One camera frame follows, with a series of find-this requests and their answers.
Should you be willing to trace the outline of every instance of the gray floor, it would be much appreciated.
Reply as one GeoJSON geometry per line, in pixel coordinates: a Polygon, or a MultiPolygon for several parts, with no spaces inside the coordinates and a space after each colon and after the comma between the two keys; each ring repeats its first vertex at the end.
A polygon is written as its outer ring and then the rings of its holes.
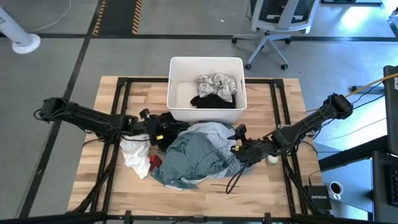
{"type": "MultiPolygon", "coordinates": [[[[245,1],[230,0],[229,4],[215,0],[199,2],[145,0],[139,33],[249,33],[249,21],[244,16],[245,1]],[[175,15],[179,16],[178,20],[174,19],[175,15]]],[[[72,0],[72,3],[67,16],[41,32],[86,33],[96,0],[72,0]]],[[[54,22],[65,12],[68,1],[0,0],[0,5],[5,5],[21,26],[30,31],[54,22]]],[[[388,7],[320,4],[310,35],[393,37],[386,22],[386,9],[391,7],[390,4],[388,7]]],[[[18,213],[50,129],[50,124],[34,120],[31,114],[41,106],[43,99],[63,94],[82,42],[80,39],[42,39],[36,52],[16,55],[11,50],[11,43],[5,38],[0,39],[0,75],[3,79],[0,102],[7,108],[0,112],[0,140],[4,146],[0,154],[0,179],[6,180],[0,182],[0,219],[12,218],[18,213]]],[[[380,78],[383,66],[398,64],[398,43],[293,42],[285,45],[277,42],[277,45],[289,61],[288,70],[280,70],[281,62],[276,54],[264,49],[245,76],[299,78],[308,109],[319,107],[334,91],[348,93],[352,85],[364,85],[380,78]]],[[[169,61],[176,56],[241,57],[247,60],[254,46],[251,41],[231,45],[228,40],[91,40],[71,100],[92,107],[103,75],[167,75],[169,61]]],[[[374,97],[364,97],[361,102],[374,97]]],[[[382,100],[364,106],[344,123],[331,123],[317,141],[346,149],[375,138],[385,132],[384,121],[347,137],[329,140],[385,117],[383,108],[382,100]],[[369,131],[375,128],[376,134],[369,131]]],[[[84,137],[76,127],[62,124],[31,215],[65,211],[84,137]]]]}

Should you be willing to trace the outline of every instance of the black cloth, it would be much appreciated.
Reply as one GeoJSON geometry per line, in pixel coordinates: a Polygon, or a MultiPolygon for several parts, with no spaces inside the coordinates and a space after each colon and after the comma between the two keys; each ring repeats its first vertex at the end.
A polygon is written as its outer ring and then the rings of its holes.
{"type": "Polygon", "coordinates": [[[217,94],[209,94],[205,97],[200,98],[199,95],[195,96],[191,100],[191,105],[197,108],[207,108],[207,109],[235,109],[236,102],[235,96],[232,95],[232,103],[228,103],[221,99],[217,94]]]}
{"type": "Polygon", "coordinates": [[[162,113],[160,117],[166,128],[162,131],[163,139],[158,141],[157,147],[166,153],[167,148],[174,142],[178,134],[187,130],[190,125],[183,121],[177,121],[170,112],[162,113]]]}

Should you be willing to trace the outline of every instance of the laundry basket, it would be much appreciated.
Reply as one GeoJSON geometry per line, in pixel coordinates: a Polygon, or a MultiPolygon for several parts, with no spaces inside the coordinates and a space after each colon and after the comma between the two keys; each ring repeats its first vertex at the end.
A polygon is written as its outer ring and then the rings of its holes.
{"type": "Polygon", "coordinates": [[[236,57],[174,57],[170,61],[167,107],[176,120],[195,123],[234,123],[247,107],[243,62],[236,57]],[[193,80],[199,75],[224,73],[236,81],[236,109],[197,109],[190,104],[198,95],[193,80]]]}

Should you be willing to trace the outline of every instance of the wooden table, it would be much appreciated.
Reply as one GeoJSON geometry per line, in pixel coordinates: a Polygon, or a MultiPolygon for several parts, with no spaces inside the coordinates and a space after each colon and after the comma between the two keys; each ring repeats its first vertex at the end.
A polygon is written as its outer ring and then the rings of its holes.
{"type": "MultiPolygon", "coordinates": [[[[117,80],[118,77],[102,77],[95,110],[110,113],[117,80]]],[[[290,119],[296,123],[306,115],[299,80],[285,78],[284,84],[290,119]]],[[[246,84],[246,92],[248,107],[235,126],[246,124],[247,136],[260,138],[275,129],[270,87],[267,84],[246,84]]],[[[144,108],[149,108],[155,114],[166,112],[166,97],[167,83],[133,83],[126,114],[139,116],[144,108]]],[[[119,107],[122,98],[123,94],[119,99],[119,107]]],[[[277,99],[284,123],[279,91],[277,99]]],[[[94,138],[96,136],[88,134],[86,141],[94,138]]],[[[310,138],[306,141],[313,144],[310,138]]],[[[89,143],[83,148],[69,210],[77,207],[94,186],[102,148],[101,142],[89,143]]],[[[300,145],[297,155],[305,185],[308,184],[308,175],[319,170],[317,155],[307,144],[300,145]]],[[[265,212],[269,212],[272,217],[290,217],[281,161],[276,165],[269,165],[265,161],[257,163],[250,174],[241,177],[233,192],[226,195],[225,187],[229,178],[207,179],[198,184],[198,190],[178,191],[164,187],[151,176],[141,180],[132,168],[124,166],[123,155],[119,153],[108,214],[124,215],[126,210],[131,210],[134,215],[263,217],[265,212]]],[[[322,184],[319,172],[311,178],[313,184],[322,184]]],[[[296,211],[299,213],[298,192],[293,183],[292,186],[296,211]]],[[[104,187],[99,195],[98,210],[102,208],[103,194],[104,187]]]]}

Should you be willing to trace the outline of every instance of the cup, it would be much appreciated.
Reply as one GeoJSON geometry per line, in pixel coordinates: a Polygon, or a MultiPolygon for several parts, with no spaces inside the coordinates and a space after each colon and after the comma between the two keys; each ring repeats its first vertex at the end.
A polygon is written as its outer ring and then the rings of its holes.
{"type": "Polygon", "coordinates": [[[343,193],[343,186],[339,182],[333,181],[328,185],[328,191],[330,198],[333,197],[336,200],[340,200],[343,193]]]}

